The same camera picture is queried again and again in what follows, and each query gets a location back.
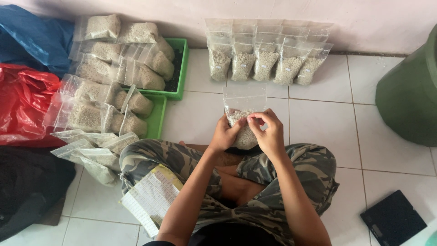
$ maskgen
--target camouflage pants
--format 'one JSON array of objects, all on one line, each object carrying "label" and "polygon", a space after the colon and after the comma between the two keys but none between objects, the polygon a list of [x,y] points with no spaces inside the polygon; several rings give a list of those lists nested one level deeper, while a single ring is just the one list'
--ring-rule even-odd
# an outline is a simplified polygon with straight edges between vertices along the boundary
[{"label": "camouflage pants", "polygon": [[[292,144],[285,149],[314,209],[321,215],[330,206],[339,185],[334,180],[334,155],[315,144]],[[126,194],[158,164],[169,168],[185,183],[201,157],[202,152],[163,140],[143,139],[130,144],[120,156],[121,169],[126,173],[122,192]],[[276,171],[267,156],[245,157],[237,167],[237,174],[267,187],[248,203],[230,209],[217,201],[222,182],[214,169],[194,232],[212,223],[236,222],[261,227],[282,244],[294,245]]]}]

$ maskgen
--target black shirt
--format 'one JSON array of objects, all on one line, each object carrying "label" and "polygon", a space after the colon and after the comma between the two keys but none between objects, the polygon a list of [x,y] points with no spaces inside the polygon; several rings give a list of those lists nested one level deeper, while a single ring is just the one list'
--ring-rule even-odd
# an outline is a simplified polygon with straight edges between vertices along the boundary
[{"label": "black shirt", "polygon": [[[221,222],[207,225],[191,235],[188,246],[251,245],[280,246],[273,235],[262,228],[239,223]],[[175,246],[170,242],[153,241],[143,246]]]}]

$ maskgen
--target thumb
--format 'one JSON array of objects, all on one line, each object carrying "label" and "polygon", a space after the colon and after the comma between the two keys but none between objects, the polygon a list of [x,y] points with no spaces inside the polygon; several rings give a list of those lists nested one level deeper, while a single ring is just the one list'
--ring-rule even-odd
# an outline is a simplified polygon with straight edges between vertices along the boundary
[{"label": "thumb", "polygon": [[241,118],[228,130],[233,136],[237,135],[238,132],[245,126],[246,118]]},{"label": "thumb", "polygon": [[255,136],[259,136],[261,134],[262,130],[255,118],[247,117],[247,123],[249,124],[249,127]]}]

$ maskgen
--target person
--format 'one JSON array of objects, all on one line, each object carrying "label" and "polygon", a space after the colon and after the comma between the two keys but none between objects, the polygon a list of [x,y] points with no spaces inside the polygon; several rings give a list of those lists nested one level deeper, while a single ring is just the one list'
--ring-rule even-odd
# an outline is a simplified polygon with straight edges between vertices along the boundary
[{"label": "person", "polygon": [[[237,165],[221,166],[220,156],[246,124],[262,153],[246,156]],[[261,130],[264,124],[267,129]],[[184,184],[156,241],[144,246],[330,246],[319,216],[339,186],[334,180],[336,160],[323,146],[284,146],[283,128],[268,109],[240,119],[233,127],[223,115],[204,152],[182,141],[143,139],[128,145],[120,156],[123,193],[158,164]],[[226,200],[236,207],[226,206]]]}]

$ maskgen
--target hand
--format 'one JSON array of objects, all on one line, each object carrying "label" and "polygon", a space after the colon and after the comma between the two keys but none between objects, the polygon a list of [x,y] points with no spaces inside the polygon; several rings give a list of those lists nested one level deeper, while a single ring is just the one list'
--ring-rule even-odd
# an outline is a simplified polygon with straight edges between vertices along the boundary
[{"label": "hand", "polygon": [[217,122],[214,136],[208,148],[214,151],[225,151],[234,142],[238,132],[246,125],[246,118],[239,119],[234,126],[229,126],[228,118],[224,114]]},{"label": "hand", "polygon": [[[253,134],[257,137],[261,150],[269,159],[279,158],[285,154],[284,125],[278,120],[276,114],[267,109],[264,112],[251,113],[247,122]],[[260,125],[267,124],[266,130],[261,130]]]}]

